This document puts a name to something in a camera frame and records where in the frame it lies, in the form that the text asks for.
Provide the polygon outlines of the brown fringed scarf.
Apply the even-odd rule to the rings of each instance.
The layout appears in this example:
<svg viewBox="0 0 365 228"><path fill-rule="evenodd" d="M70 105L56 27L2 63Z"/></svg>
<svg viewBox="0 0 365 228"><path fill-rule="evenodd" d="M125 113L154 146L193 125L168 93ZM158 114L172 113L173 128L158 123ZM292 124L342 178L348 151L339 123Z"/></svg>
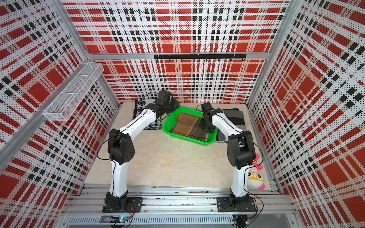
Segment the brown fringed scarf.
<svg viewBox="0 0 365 228"><path fill-rule="evenodd" d="M181 113L179 114L176 125L171 130L171 133L202 142L207 142L208 132L202 128L202 121L203 119L200 117Z"/></svg>

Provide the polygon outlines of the green plastic basket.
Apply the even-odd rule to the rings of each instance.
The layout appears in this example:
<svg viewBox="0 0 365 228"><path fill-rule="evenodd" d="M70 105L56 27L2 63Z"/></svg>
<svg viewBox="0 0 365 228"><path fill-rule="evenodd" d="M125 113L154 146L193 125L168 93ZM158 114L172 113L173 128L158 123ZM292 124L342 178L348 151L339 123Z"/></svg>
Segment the green plastic basket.
<svg viewBox="0 0 365 228"><path fill-rule="evenodd" d="M197 117L200 117L200 118L203 117L203 112L201 112L201 111L198 111L196 109L187 108L187 107L179 107L178 109L176 109L174 112L172 112L167 117L165 123L163 124L163 131L166 134L168 134L172 137L175 137L175 138L179 138L179 139L182 139L182 140L185 140L185 141L189 141L189 142L192 142L192 143L197 143L197 144L204 145L204 146L215 142L216 136L217 136L217 131L218 131L217 127L215 128L215 132L213 134L208 133L208 141L207 142L202 142L202 141L199 141L199 140L195 140L195 139L191 139L191 138L188 138L188 137L184 137L184 136L180 136L180 135L176 135L176 134L171 133L171 130L175 127L177 118L178 118L179 114L181 114L181 113L190 114L192 116L197 116Z"/></svg>

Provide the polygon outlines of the grey black white checked scarf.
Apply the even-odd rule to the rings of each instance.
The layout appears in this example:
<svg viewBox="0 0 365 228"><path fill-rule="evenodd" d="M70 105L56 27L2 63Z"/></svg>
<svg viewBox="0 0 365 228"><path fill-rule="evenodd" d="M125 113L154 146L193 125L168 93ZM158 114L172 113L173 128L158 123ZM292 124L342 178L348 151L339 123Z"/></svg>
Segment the grey black white checked scarf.
<svg viewBox="0 0 365 228"><path fill-rule="evenodd" d="M243 129L243 130L246 128L244 114L241 110L239 110L238 108L228 108L228 109L223 109L223 112L224 112L225 116L238 128ZM227 142L224 134L220 130L218 130L218 132L217 132L215 141L217 143L226 143Z"/></svg>

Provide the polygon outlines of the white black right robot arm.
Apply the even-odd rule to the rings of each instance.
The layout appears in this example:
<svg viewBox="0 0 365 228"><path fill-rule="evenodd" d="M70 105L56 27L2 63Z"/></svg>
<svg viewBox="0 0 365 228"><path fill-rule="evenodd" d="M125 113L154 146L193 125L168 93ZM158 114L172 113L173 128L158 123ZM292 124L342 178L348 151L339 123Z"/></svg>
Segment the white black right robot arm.
<svg viewBox="0 0 365 228"><path fill-rule="evenodd" d="M201 128L209 133L218 129L226 137L227 157L233 167L229 202L234 210L242 210L253 203L248 191L250 168L256 159L252 134L237 127L226 117L223 110L213 108L209 102L201 105L201 109L203 115Z"/></svg>

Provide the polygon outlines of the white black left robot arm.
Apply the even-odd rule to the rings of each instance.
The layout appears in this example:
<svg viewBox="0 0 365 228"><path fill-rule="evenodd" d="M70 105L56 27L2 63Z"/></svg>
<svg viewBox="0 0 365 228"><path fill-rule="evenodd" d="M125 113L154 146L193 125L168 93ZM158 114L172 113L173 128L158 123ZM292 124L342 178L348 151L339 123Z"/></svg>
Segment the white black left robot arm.
<svg viewBox="0 0 365 228"><path fill-rule="evenodd" d="M179 107L180 103L174 98L168 102L156 100L148 104L130 123L109 132L107 151L112 165L112 180L106 194L104 212L126 211L129 206L136 207L142 202L142 198L136 198L133 202L128 197L126 184L129 163L136 153L133 141L149 124Z"/></svg>

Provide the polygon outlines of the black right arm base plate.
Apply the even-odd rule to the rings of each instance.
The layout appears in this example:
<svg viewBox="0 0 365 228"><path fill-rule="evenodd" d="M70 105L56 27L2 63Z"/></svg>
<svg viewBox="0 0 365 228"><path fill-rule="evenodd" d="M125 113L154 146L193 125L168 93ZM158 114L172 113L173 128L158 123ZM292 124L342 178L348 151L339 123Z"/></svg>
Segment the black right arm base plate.
<svg viewBox="0 0 365 228"><path fill-rule="evenodd" d="M255 212L256 206L253 197L217 197L218 212Z"/></svg>

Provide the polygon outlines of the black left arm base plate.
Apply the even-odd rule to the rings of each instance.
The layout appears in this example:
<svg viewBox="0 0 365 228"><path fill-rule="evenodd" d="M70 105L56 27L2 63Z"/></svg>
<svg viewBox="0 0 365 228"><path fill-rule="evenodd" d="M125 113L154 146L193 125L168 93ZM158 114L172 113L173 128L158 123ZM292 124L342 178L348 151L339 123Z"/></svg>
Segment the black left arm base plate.
<svg viewBox="0 0 365 228"><path fill-rule="evenodd" d="M127 198L105 198L105 203L102 209L103 213L130 212L139 213L141 211L143 198L142 197L127 197Z"/></svg>

